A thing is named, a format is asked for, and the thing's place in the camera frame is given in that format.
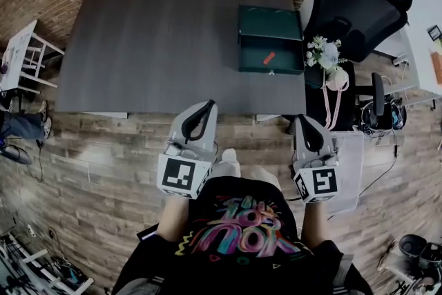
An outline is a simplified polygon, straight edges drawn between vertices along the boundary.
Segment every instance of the dark gray table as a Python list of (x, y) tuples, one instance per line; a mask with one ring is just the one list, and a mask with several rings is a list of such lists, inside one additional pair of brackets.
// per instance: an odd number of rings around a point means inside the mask
[(84, 0), (64, 56), (57, 111), (305, 113), (304, 75), (238, 71), (238, 6), (292, 0)]

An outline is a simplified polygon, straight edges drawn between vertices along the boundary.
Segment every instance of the green box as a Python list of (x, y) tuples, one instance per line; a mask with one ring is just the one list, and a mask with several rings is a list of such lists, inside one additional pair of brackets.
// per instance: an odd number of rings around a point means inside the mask
[(305, 69), (302, 41), (298, 11), (240, 6), (240, 71), (299, 75)]

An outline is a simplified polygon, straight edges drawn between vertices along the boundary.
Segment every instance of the wooden floor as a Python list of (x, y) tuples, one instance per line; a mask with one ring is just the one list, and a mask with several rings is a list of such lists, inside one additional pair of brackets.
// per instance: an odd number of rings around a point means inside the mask
[[(377, 56), (356, 70), (358, 83), (366, 82), (374, 70), (393, 82), (403, 72)], [(50, 108), (55, 98), (52, 88), (38, 97), (47, 99)], [(26, 105), (31, 112), (38, 108), (39, 102)], [(95, 279), (91, 292), (103, 294), (135, 248), (135, 234), (158, 221), (164, 196), (155, 187), (157, 154), (173, 116), (133, 114), (117, 120), (51, 115), (53, 132), (41, 150), (42, 183), (31, 178), (26, 167), (0, 158), (0, 230), (16, 222), (13, 232), (22, 242), (30, 242), (27, 247), (63, 252)], [(360, 198), (355, 211), (330, 220), (332, 239), (342, 251), (356, 255), (356, 266), (377, 294), (385, 294), (394, 282), (390, 274), (376, 270), (391, 239), (413, 233), (439, 241), (442, 235), (441, 154), (436, 150), (442, 138), (441, 118), (440, 104), (436, 111), (429, 104), (411, 108), (405, 130), (397, 134), (399, 155), (392, 170)], [(237, 149), (243, 173), (253, 164), (275, 173), (286, 198), (292, 198), (297, 195), (288, 169), (293, 148), (291, 137), (283, 133), (285, 127), (284, 120), (257, 124), (252, 116), (220, 116), (217, 142), (220, 151)], [(31, 154), (35, 162), (30, 171), (40, 176), (35, 143), (15, 140), (14, 144)], [(392, 135), (380, 142), (367, 140), (363, 187), (388, 170), (393, 159)], [(301, 224), (302, 204), (290, 205)], [(24, 227), (28, 223), (37, 238), (29, 238)], [(49, 238), (49, 229), (56, 232), (60, 248), (57, 240)]]

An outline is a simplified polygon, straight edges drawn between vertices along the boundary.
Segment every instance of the red object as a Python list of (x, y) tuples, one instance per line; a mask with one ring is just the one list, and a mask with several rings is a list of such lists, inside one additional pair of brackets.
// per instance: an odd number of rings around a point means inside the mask
[(269, 55), (267, 55), (267, 58), (264, 59), (263, 63), (266, 66), (272, 59), (275, 57), (275, 52), (270, 52)]

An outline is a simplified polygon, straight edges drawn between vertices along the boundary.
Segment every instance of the white flower bouquet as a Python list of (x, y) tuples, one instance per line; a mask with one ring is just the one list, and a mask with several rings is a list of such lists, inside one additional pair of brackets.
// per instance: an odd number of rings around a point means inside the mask
[(307, 58), (305, 65), (314, 66), (315, 64), (319, 64), (325, 69), (327, 74), (338, 70), (339, 63), (347, 61), (344, 58), (339, 58), (338, 48), (340, 45), (339, 39), (335, 42), (327, 42), (325, 37), (313, 37), (313, 42), (307, 44), (309, 50), (305, 54)]

